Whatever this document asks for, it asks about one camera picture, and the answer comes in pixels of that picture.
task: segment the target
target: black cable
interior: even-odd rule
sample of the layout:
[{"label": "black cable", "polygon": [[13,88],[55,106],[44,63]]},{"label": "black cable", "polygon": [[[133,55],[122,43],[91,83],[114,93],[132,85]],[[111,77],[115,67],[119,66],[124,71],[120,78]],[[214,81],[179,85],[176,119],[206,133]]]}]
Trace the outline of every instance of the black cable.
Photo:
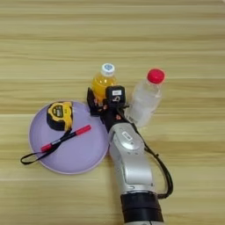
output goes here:
[{"label": "black cable", "polygon": [[[124,113],[120,111],[119,108],[117,108],[117,113],[118,115],[127,123],[131,124],[132,127],[134,128],[134,131],[142,138],[141,134],[138,132],[137,127],[134,123],[131,123],[127,118],[125,118]],[[170,172],[168,171],[167,167],[163,163],[163,161],[159,158],[159,155],[156,154],[149,146],[148,144],[144,141],[144,146],[145,146],[145,151],[150,153],[158,162],[160,165],[162,172],[164,174],[166,183],[167,183],[167,192],[166,193],[158,193],[157,197],[158,199],[166,199],[173,193],[173,181]]]}]

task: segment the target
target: yellow tape measure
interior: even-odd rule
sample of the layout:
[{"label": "yellow tape measure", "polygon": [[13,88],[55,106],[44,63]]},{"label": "yellow tape measure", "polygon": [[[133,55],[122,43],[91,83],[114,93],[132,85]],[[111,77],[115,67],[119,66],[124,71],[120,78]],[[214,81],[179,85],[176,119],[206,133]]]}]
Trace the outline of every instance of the yellow tape measure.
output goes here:
[{"label": "yellow tape measure", "polygon": [[54,130],[68,131],[73,125],[71,102],[55,102],[47,109],[47,123]]}]

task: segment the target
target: wood grain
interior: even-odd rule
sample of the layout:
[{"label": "wood grain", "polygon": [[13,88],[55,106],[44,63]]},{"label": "wood grain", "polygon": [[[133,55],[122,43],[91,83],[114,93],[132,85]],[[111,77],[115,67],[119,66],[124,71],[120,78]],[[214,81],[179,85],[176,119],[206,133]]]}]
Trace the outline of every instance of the wood grain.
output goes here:
[{"label": "wood grain", "polygon": [[84,102],[100,65],[112,62],[128,96],[148,69],[166,72],[163,102],[141,129],[174,178],[174,194],[161,201],[166,224],[223,224],[224,7],[222,0],[1,0],[0,223],[123,224],[109,156],[77,176],[19,162],[30,151],[33,115],[58,99]]}]

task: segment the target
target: clear plastic bottle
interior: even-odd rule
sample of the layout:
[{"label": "clear plastic bottle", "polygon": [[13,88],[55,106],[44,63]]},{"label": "clear plastic bottle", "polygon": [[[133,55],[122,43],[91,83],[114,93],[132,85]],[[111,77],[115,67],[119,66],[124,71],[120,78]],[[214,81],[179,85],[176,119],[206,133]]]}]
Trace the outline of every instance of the clear plastic bottle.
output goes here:
[{"label": "clear plastic bottle", "polygon": [[125,115],[137,127],[146,126],[158,107],[162,98],[163,80],[164,73],[160,69],[152,69],[147,78],[135,86],[130,107],[126,109]]},{"label": "clear plastic bottle", "polygon": [[106,63],[102,65],[101,71],[93,78],[92,90],[99,103],[102,103],[105,98],[106,87],[116,85],[117,83],[114,71],[115,67],[111,63]]}]

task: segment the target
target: juice bottle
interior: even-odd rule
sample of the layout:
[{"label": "juice bottle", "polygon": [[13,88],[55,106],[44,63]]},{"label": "juice bottle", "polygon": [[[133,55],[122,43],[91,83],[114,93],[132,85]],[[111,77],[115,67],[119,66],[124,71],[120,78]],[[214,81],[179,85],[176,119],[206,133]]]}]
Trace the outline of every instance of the juice bottle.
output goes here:
[{"label": "juice bottle", "polygon": [[114,71],[115,67],[111,63],[105,63],[102,65],[101,71],[93,78],[92,90],[99,103],[102,103],[105,98],[106,87],[116,85],[117,83]]}]

